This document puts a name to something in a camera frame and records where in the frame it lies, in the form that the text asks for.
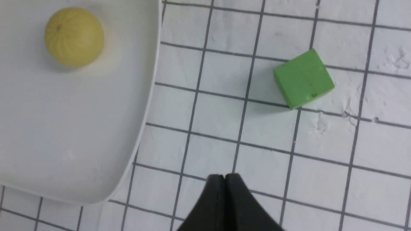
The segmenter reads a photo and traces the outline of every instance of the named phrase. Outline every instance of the tray rim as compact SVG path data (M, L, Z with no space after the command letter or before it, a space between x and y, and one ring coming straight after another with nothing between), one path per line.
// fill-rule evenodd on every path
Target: tray rim
M47 199L51 199L51 200L55 200L55 201L59 201L59 202L67 203L67 204L72 204L72 205L78 205L78 206L87 206L87 205L100 204L100 203L103 203L103 202L108 201L110 198L112 198L112 197L116 194L116 192L118 191L118 189L122 186L122 183L124 182L124 180L125 180L125 178L126 178L126 176L127 176L127 173L128 173L128 171L130 170L130 167L132 166L132 162L134 161L134 157L135 157L135 155L137 154L137 150L138 150L138 148L139 148L140 141L141 141L141 138L142 138L142 136L143 136L143 131L144 131L144 128L145 128L145 123L146 123L146 121L147 121L147 116L148 116L148 112L149 112L149 109L150 109L150 103L151 103L152 94L153 94L153 89L154 89L154 85L155 85L155 77L156 77L157 63L158 63L158 54L159 54L159 47L160 47L160 40L161 40L161 25L162 25L162 14L161 14L161 12L162 12L161 6L162 6L162 5L161 5L161 0L156 0L155 2L156 2L156 4L157 4L157 39L156 39L156 47L155 47L154 65L153 65L153 67L152 67L152 79L151 79L151 83L150 83L150 90L149 90L147 102L146 102L146 104L145 104L144 116L143 116L143 119L142 119L142 121L141 121L140 130L139 130L139 133L138 133L136 142L135 142L135 144L134 144L133 151L132 151L132 153L130 154L130 158L129 158L128 162L127 162L127 166L126 166L126 168L124 169L120 180L118 181L116 187L114 187L114 189L111 191L111 193L108 194L106 197L104 197L104 198L101 199L101 200L93 201L93 202L90 202L90 203L82 203L82 202L73 201L73 200L70 200L70 199L58 198L58 197L55 197L55 196L47 195L47 194L45 194L45 193L33 192L33 191L31 191L31 190L27 190L27 189L22 188L22 187L18 187L18 186L14 186L14 185L9 185L9 184L7 184L7 182L1 182L1 181L0 181L0 184L1 184L1 185L5 186L5 187L10 187L10 188L16 189L16 190L19 190L19 191L22 191L22 192L26 192L26 193L29 193L29 194L33 194L33 195L37 195L37 196L40 196L40 197L44 197L44 198L47 198Z

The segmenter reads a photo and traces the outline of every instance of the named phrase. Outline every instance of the white plate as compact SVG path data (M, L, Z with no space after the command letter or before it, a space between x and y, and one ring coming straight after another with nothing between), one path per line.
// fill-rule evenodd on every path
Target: white plate
M102 23L102 55L66 69L44 45L61 8ZM0 0L0 184L74 204L113 195L137 150L159 46L157 0Z

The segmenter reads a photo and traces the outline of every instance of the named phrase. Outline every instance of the dark gray line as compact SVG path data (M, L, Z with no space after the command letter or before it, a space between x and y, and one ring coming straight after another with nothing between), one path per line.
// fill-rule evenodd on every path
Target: dark gray line
M153 124L153 123L149 123L149 122L146 122L145 124L148 125L148 126L158 127L158 128L164 128L164 129L171 130L171 131L188 133L188 131L183 130L183 129L178 129L178 128L173 128L173 127L168 127L168 126Z
M173 47L179 47L179 48L185 48L185 49L190 49L190 50L196 50L196 51L204 50L202 48L195 47L195 46L179 45L179 44L169 43L169 42L164 42L164 41L161 41L160 44L167 45L167 46L173 46Z
M290 61L289 59L274 58L274 57L259 56L259 55L256 55L256 58L257 59L263 59L263 60L277 61L277 62L288 62L288 61Z
M191 50L196 50L196 51L205 50L207 52L252 58L252 55L248 55L248 54L233 53L233 52L227 52L227 51L219 51L219 50L214 50L214 49L203 49L203 48L198 48L198 47L194 47L194 46L184 46L184 45L179 45L179 44L173 44L173 43L169 43L169 42L161 42L161 44L167 45L167 46L191 49ZM262 59L262 60L277 61L277 62L288 62L288 61L290 61L288 59L281 59L281 58L274 58L274 57L267 57L267 56L258 56L258 55L256 55L255 58L256 59ZM349 67L339 67L339 66L333 66L333 65L325 65L325 67L330 68L330 69L348 71L348 72L365 73L365 70L349 68ZM368 71L368 73L369 74L382 75L382 76L388 76L388 77L393 77L393 78L398 78L398 79L408 79L408 80L411 79L411 76L400 75L400 74L390 74L390 73L376 72L376 71Z
M314 18L311 18L311 17L296 16L296 15L289 15L289 14L276 14L276 13L267 13L267 12L264 12L264 15L265 15L265 16L278 17L278 18L292 18L292 19L309 20L309 21L313 21L313 20L314 20Z
M296 152L294 152L293 155L298 156L298 157L302 157L302 158L305 158L305 159L317 160L317 161L321 161L321 162L325 162L325 163L329 163L329 164L336 164L336 165L345 166L345 167L348 167L348 165L349 165L347 163L343 163L343 162L339 162L339 161L335 161L335 160L324 159L324 158L320 158L320 157L314 157L314 156L300 154L300 153L296 153Z
M39 208L37 209L37 216L36 216L36 219L35 219L36 224L34 225L34 231L37 230L37 226L40 222L40 212L41 212L41 209L42 209L42 204L43 204L43 197L41 196L40 197L40 202L39 202Z
M261 4L260 19L259 19L259 23L258 23L258 27L257 27L256 40L254 42L254 50L253 50L253 56L252 56L252 59L251 59L251 67L250 67L250 72L249 72L249 75L248 75L247 89L245 91L244 106L243 106L243 109L242 109L240 130L238 132L238 139L237 139L237 146L236 146L236 153L234 155L233 168L232 168L232 171L231 171L232 173L235 173L236 166L237 166L238 151L240 149L242 128L244 126L245 112L247 110L247 100L248 100L248 95L250 93L251 79L252 79L252 76L253 76L255 56L257 54L257 47L258 47L258 41L259 41L259 38L260 38L261 24L263 22L263 13L264 13L265 5L266 5L266 0L263 0L263 2Z
M316 6L320 5L320 1L321 0L317 0ZM318 12L319 12L319 7L317 7L316 10L315 10L314 22L313 22L313 25L312 25L312 32L311 32L311 39L310 39L310 43L309 43L309 50L312 49L313 44L314 44L315 31L316 31L316 28L317 28ZM300 124L300 117L301 117L301 107L298 108L296 126L294 128L293 143L291 144L290 160L289 160L289 164L288 164L287 178L286 178L285 187L284 187L284 199L283 199L283 203L282 203L282 207L281 207L281 215L280 215L280 221L279 221L280 226L282 226L282 223L283 223L283 220L284 220L285 204L286 204L286 200L287 200L288 186L289 186L289 183L290 183L291 169L292 169L292 165L293 165L294 150L296 148L296 141L297 141L297 134L298 134L298 126Z
M403 30L403 31L411 32L410 28L404 28L404 27L396 27L396 26L388 26L388 25L375 25L375 27L382 28L382 29Z
M380 173L380 174L384 174L384 175L388 175L388 176L395 176L395 177L411 180L411 176L407 176L407 175L403 175L403 174L399 174L399 173L393 173L393 172L387 172L387 171L384 171L384 170L372 169L372 168L363 167L363 166L359 166L359 165L355 165L355 164L353 164L352 167L355 168L355 169L361 169L361 170Z
M367 118L360 118L361 121L365 122L373 122L372 119L367 119Z
M1 188L2 189L1 189L1 196L0 196L0 199L1 199L1 201L0 201L0 215L1 215L1 208L3 207L4 191L6 190L6 186L3 185Z
M198 133L198 132L191 132L191 135L207 137L207 138L210 138L210 139L225 141L225 142L229 142L229 143L237 143L237 141L235 141L235 140L220 138L220 137L217 137L217 136L206 135L206 134L202 134L202 133Z
M134 163L137 161L137 155L139 154L139 150L137 149L136 155L134 156ZM127 199L126 203L124 204L124 213L123 213L123 219L121 221L121 231L124 230L124 224L126 221L126 214L127 214L127 208L129 207L129 202L130 202L130 195L131 195L131 188L133 186L133 178L134 178L134 171L136 170L136 166L133 164L132 165L132 170L131 170L131 177L130 177L130 183L129 183L129 190L127 192Z
M244 101L247 101L247 102L253 102L253 103L258 103L258 104L277 106L277 107L282 107L282 108L289 108L288 105L285 105L285 104L279 104L279 103L267 102L267 101L262 101L262 100L257 100L257 99L249 99L249 98L243 98L243 97L238 97L238 96L214 93L214 92L209 92L209 91L204 91L204 90L195 90L195 89L175 86L175 85L171 85L171 84L167 84L167 83L155 82L155 84L159 85L159 86L175 88L175 89L179 89L179 90L186 90L186 91L190 91L190 92L198 92L198 93L203 93L203 94L207 94L207 95L225 97L225 98L229 98L229 99L238 99L238 100L244 100ZM345 115L342 115L342 114L335 113L335 112L315 110L315 109L309 109L309 108L303 108L303 107L301 108L301 110L302 111L313 112L313 113L323 113L324 115L328 115L328 116L336 116L336 117L348 117L349 116L349 117L353 117L354 119L358 119L358 116L350 115L350 114L347 114L347 113ZM407 125L399 125L399 124L388 123L388 122L384 122L384 123L387 124L387 125L395 126L395 127L403 127L403 128L411 129L411 126L407 126Z
M137 210L140 210L140 211L143 211L143 212L157 214L157 215L160 215L160 216L163 216L163 217L173 218L173 216L171 216L169 214L160 213L160 212L157 212L157 211L154 211L154 210L145 209L145 208L141 208L141 207L130 205L130 204L126 205L126 203L123 203L121 201L109 200L109 202L115 203L115 204L118 204L118 205L122 205L122 206L126 206L126 207L129 207L129 208L137 209Z
M166 13L167 0L163 1L163 11L161 12L161 25L163 25L164 14Z
M2 211L5 211L5 212L7 212L7 213L11 213L11 214L17 215L17 216L19 216L19 217L23 217L23 218L27 218L27 219L32 220L32 221L36 221L36 219L33 218L33 217L30 217L30 216L27 216L27 215L24 215L24 214L21 214L21 213L18 213L18 212L14 212L14 211L8 210L8 209L6 209L6 208L2 208L1 210L2 210Z
M331 213L337 213L337 214L341 214L341 211L335 210L335 209L331 209L331 208L325 208L325 207L321 207L321 206L317 206L317 205L313 205L313 204L308 204L308 203L304 203L301 201L296 201L296 200L292 200L292 199L286 199L287 202L291 202L294 204L298 204L301 206L306 206L306 207L310 207L310 208L315 208L315 209L319 209L319 210L323 210L323 211L327 211L327 212L331 212Z
M62 227L62 226L58 226L58 225L56 225L56 224L52 224L52 223L50 223L50 222L46 222L46 221L43 221L43 220L35 219L35 218L33 218L33 217L30 217L30 216L27 216L27 215L24 215L24 214L21 214L21 213L17 213L17 212L14 212L14 211L11 211L11 210L8 210L8 209L5 209L5 208L2 208L1 210L2 210L2 211L5 211L5 212L7 212L7 213L14 214L14 215L19 216L19 217L23 217L23 218L26 218L26 219L35 221L35 222L36 222L36 226L37 226L37 223L43 223L43 224L46 224L46 225L49 225L49 226L52 226L52 227L55 227L55 228L58 228L58 229L62 229L62 230L65 230L65 231L74 231L74 230L71 230L71 229L68 229L68 228L65 228L65 227Z
M372 27L371 27L371 33L369 36L369 44L368 44L368 53L367 53L367 61L365 63L365 73L364 73L364 79L363 79L363 87L361 89L361 96L360 96L360 103L359 103L359 108L358 108L358 117L361 118L361 113L363 110L363 100L364 100L364 94L365 94L365 86L367 84L367 76L368 76L368 69L369 69L369 61L371 58L371 50L372 50L372 41L374 38L374 31L375 31L375 22L377 20L377 12L378 12L378 4L379 4L379 0L375 1L375 8L374 8L374 16L372 19ZM361 120L357 120L357 125L356 125L356 129L354 132L354 141L353 141L353 147L351 150L351 156L350 156L350 164L348 166L348 173L347 173L347 181L346 181L346 186L345 186L345 191L344 191L344 199L342 202L342 214L341 214L341 218L340 218L340 222L339 222L339 228L338 231L342 231L342 226L344 223L344 213L345 213L345 208L347 206L347 198L348 198L348 190L350 187L350 180L351 180L351 171L353 168L353 162L354 162L354 154L356 151L356 146L357 146L357 138L358 138L358 131L360 128L360 121Z
M278 224L280 226L282 226L282 223L283 223L283 220L284 220L285 203L287 201L288 185L290 183L291 168L292 168L292 165L293 165L293 157L294 157L294 150L295 150L295 147L296 147L298 124L300 122L300 116L301 116L301 109L299 108L298 112L297 112L296 126L294 127L293 143L291 145L290 160L289 160L289 163L288 163L287 178L286 178L285 187L284 187L284 196L283 196L283 202L282 202L282 206L281 206L280 221L278 222Z
M62 226L59 226L59 225L50 223L50 222L46 222L46 221L43 221L43 220L39 220L39 222L40 222L40 223L43 223L43 224L46 224L46 225L49 225L49 226L52 226L52 227L54 227L54 228L58 228L58 229L65 230L65 231L74 231L74 230L72 230L72 229L68 229L68 228L65 228L65 227L62 227Z
M368 23L356 23L356 22L350 22L350 21L339 21L339 20L327 19L327 18L319 18L318 21L327 22L327 23L335 23L335 24L344 24L344 25L365 26L365 27L371 27L372 26L371 24L368 24Z
M80 230L81 216L83 215L83 207L80 208L79 221L77 222L77 231Z
M285 104L278 104L278 103L272 103L272 102L267 102L267 101L262 101L262 100L257 100L257 99L247 99L248 102L253 102L253 103L258 103L258 104L265 104L265 105L271 105L271 106L276 106L276 107L282 107L282 108L288 108L288 105Z
M222 10L222 11L238 12L238 13L245 13L245 14L260 14L260 12L252 11L252 10L234 9L234 8L227 8L227 7L215 7L215 6L213 8L217 10Z
M180 2L170 2L167 1L168 5L176 5L176 6L185 6L185 7L203 7L203 8L210 8L208 5L203 4L196 4L196 3L180 3Z
M163 1L163 3L165 2L167 2L167 4L169 5L210 8L209 5L204 5L204 4ZM239 13L245 13L245 14L260 14L260 12L258 11L234 9L234 8L227 8L227 7L213 7L213 9L222 10L222 11L230 11L230 12L239 12ZM300 19L300 20L309 20L309 21L317 20L320 22L343 24L343 25L355 25L355 26L363 26L363 27L373 26L373 24L369 24L369 23L359 23L359 22L353 22L353 21L335 20L335 19L328 19L328 18L317 18L316 19L312 17L289 15L289 14L276 14L276 13L263 12L263 15L274 16L274 17L279 17L279 18L293 18L293 19ZM411 28L404 28L404 27L395 27L395 26L388 26L388 25L374 25L374 27L382 28L382 29L402 30L402 31L411 32Z
M169 87L169 88L175 88L175 89L180 89L180 90L185 90L185 91L196 92L196 89L180 87L180 86L171 85L171 84L168 84L168 83L155 82L154 84L159 85L159 86L163 86L163 87Z
M172 130L172 131L188 133L188 131L185 131L185 130L175 129L175 128L172 128L172 127L166 127L166 126L162 126L162 125L155 125L155 124L149 124L149 123L146 123L146 125L153 126L153 127L159 127L159 128L163 128L163 129L167 129L167 130ZM206 135L206 134L202 134L202 133L198 133L198 132L191 132L191 134L196 135L196 136L202 136L202 137L207 137L207 138L211 138L211 139L221 140L221 141L225 141L225 142L229 142L229 143L237 143L237 141L235 141L235 140L220 138L220 137L217 137L217 136ZM252 144L252 143L240 142L240 144L245 145L245 146L249 146L249 147L253 147L253 148L260 148L260 149L264 149L264 150L268 150L268 151L275 151L275 152L279 152L279 153L284 153L284 154L288 154L288 155L291 154L291 151L285 151L285 150L281 150L281 149L270 148L270 147L261 146L261 145L257 145L257 144ZM294 152L293 155L298 156L298 157L303 157L303 158L306 158L306 159L312 159L312 160L318 160L318 161L326 162L326 163L330 163L330 164L336 164L336 165L340 165L340 166L346 166L346 167L350 166L350 164L348 164L348 163L343 163L343 162L330 160L330 159L324 159L324 158L320 158L320 157L314 157L314 156L301 154L301 153L297 153L297 152ZM369 167L359 166L359 165L355 165L355 164L353 164L352 167L355 168L355 169L362 169L362 170L366 170L366 171L370 171L370 172L381 173L381 174L385 174L385 175L389 175L389 176L395 176L395 177L411 180L411 176L407 176L407 175L403 175L403 174L399 174L399 173L393 173L393 172L388 172L388 171L384 171L384 170L372 169L372 168L369 168Z
M156 171L160 171L160 172L165 172L165 173L171 173L174 175L179 175L179 176L184 176L184 177L188 177L188 178L192 178L192 179L196 179L196 180L201 180L201 181L207 181L206 178L203 177L199 177L199 176L194 176L194 175L190 175L190 174L181 174L179 172L176 171L172 171L172 170L168 170L168 169L162 169L162 168L158 168L158 167L154 167L154 166L150 166L150 165L146 165L146 164L140 164L140 163L133 163L135 166L139 166L142 168L146 168L146 169L152 169L152 170L156 170Z
M140 163L133 163L133 164L134 164L135 166L143 167L143 168L146 168L146 169L152 169L152 170L161 171L161 172L165 172L165 173L171 173L171 174L175 174L175 175L180 175L179 172L172 171L172 170L168 170L168 169L157 168L157 167L153 167L153 166L146 165L146 164L140 164Z
M390 73L384 73L384 72L375 72L375 71L368 71L369 74L375 74L375 75L382 75L382 76L388 76L388 77L394 77L398 79L411 79L411 76L406 76L406 75L400 75L400 74L390 74Z
M208 95L214 95L214 96L225 97L225 98L229 98L229 99L244 100L244 98L239 97L239 96L226 95L226 94L215 93L215 92L209 92L209 91L204 91L204 90L198 90L197 92L198 92L198 93L203 93L203 94L208 94Z
M406 228L402 225L389 223L389 222L385 222L385 221L380 221L380 220L376 220L376 219L372 219L372 218L368 218L368 217L363 217L363 216L355 215L355 214L352 214L352 213L344 213L344 215L349 216L349 217L358 218L358 219L365 220L365 221L369 221L369 222L373 222L373 223L377 223L377 224L384 224L384 225L390 226L390 227L395 227L395 228L400 228L400 229Z
M348 72L358 72L358 73L364 73L364 70L361 69L355 69L355 68L349 68L349 67L338 67L338 66L332 66L332 65L325 65L326 68L330 69L335 69L335 70L342 70L342 71L348 71Z
M252 58L253 55L249 54L242 54L242 53L235 53L235 52L230 52L230 51L220 51L220 50L214 50L214 49L205 49L207 52L213 52L213 53L219 53L219 54L224 54L224 55L233 55L233 56L240 56L240 57L246 57L246 58Z
M410 210L411 210L411 188L410 188L410 195L408 197L407 214L405 215L405 228L404 228L404 231L407 231L408 226L409 226Z
M258 194L258 195L278 199L278 200L283 200L284 199L283 197L280 197L280 196L276 196L276 195L272 195L272 194L268 194L268 193L265 193L265 192L252 190L252 189L250 189L250 192ZM313 204L309 204L309 203L305 203L305 202L301 202L301 201L296 201L296 200L292 200L292 199L286 199L286 201L291 202L291 203L295 203L295 204L298 204L298 205L306 206L306 207L309 207L309 208L316 208L316 209L331 212L331 213L342 214L342 212L338 211L338 210L325 208L325 207L321 207L321 206L317 206L317 205L313 205ZM125 206L125 203L120 202L120 201L109 200L109 202ZM141 207L138 207L138 206L129 205L129 207L137 209L137 210L141 210L141 211L144 211L144 212L147 212L147 213L157 214L157 215L160 215L160 216L163 216L163 217L168 217L168 218L173 217L173 216L165 214L165 213L160 213L160 212L156 212L156 211L153 211L153 210L144 209L144 208L141 208ZM5 210L6 212L10 212L10 213L13 213L13 214L16 214L16 215L19 215L19 216L26 217L28 219L34 220L34 218L25 216L23 214L18 214L18 213L12 212L12 211L7 211L6 209L3 209L3 210ZM404 227L404 226L401 226L401 225L397 225L397 224L393 224L393 223L389 223L389 222L384 222L384 221L381 221L381 220L372 219L372 218L368 218L368 217L363 217L363 216L355 215L355 214L352 214L352 213L345 213L344 215L349 216L349 217L354 217L354 218L357 218L357 219L361 219L361 220L365 220L365 221L369 221L369 222L373 222L373 223L383 224L383 225L390 226L390 227L395 227L395 228L400 228L400 229L406 228L407 229L407 227ZM185 220L185 219L180 218L180 217L174 217L174 219L177 219L177 220L180 220L180 221Z
M271 197L271 198L278 199L278 200L283 200L283 198L282 198L281 196L276 196L276 195L273 195L273 194L269 194L269 193L265 193L265 192L260 192L260 191L256 191L256 190L252 190L252 189L249 189L249 191L252 192L252 193L258 194L258 195L262 195L262 196L266 196L266 197Z
M336 116L336 117L343 117L342 114L339 113L335 113L335 112L328 112L328 111L323 111L323 110L315 110L315 109L309 109L309 108L301 108L302 111L306 111L306 112L313 112L313 113L322 113L324 115L328 115L328 116Z
M194 95L194 102L193 102L193 109L192 109L192 112L191 112L190 125L188 127L187 142L185 144L184 156L183 156L182 163L181 163L181 171L180 171L181 175L180 175L180 179L178 181L177 193L176 193L176 196L175 196L175 203L174 203L174 209L173 209L173 217L171 218L170 231L173 230L175 213L177 212L177 204L178 204L178 198L179 198L179 195L180 195L182 175L184 173L184 165L185 165L185 160L187 158L188 145L189 145L189 142L190 142L190 133L191 133L191 129L193 127L194 114L195 114L195 110L196 110L196 103L197 103L197 98L198 98L198 95L199 95L198 90L200 88L201 75L203 73L204 57L206 55L206 48L207 48L207 42L208 42L208 32L210 31L210 24L211 24L211 16L212 16L213 6L214 6L214 0L211 0L210 11L209 11L208 20L207 20L207 28L205 30L206 35L205 35L205 39L204 39L204 47L203 47L203 52L201 54L199 77L198 77L198 80L197 80L196 93Z
M381 121L381 120L377 120L375 123L388 125L388 126L391 126L391 127L400 127L400 128L405 128L405 129L411 129L411 126L409 126L409 125L402 125L402 124L397 124L397 123L384 122L384 121Z
M276 148L265 147L265 146L252 144L252 143L240 142L240 144L245 145L245 146L249 146L249 147L253 147L253 148L260 148L260 149L264 149L264 150L268 150L268 151L275 151L275 152L284 153L284 154L291 154L291 152L289 152L289 151L276 149Z

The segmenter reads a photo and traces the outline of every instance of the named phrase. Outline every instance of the cube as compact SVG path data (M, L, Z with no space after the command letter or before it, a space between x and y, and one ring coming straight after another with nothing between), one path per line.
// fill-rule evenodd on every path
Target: cube
M313 101L334 88L326 67L314 49L277 67L274 79L290 109Z

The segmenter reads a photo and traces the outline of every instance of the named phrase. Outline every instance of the yellow ball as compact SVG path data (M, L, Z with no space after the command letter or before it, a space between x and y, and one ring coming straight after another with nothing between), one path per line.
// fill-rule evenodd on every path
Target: yellow ball
M89 11L71 7L57 11L48 21L44 41L48 52L69 67L82 67L99 57L104 32Z

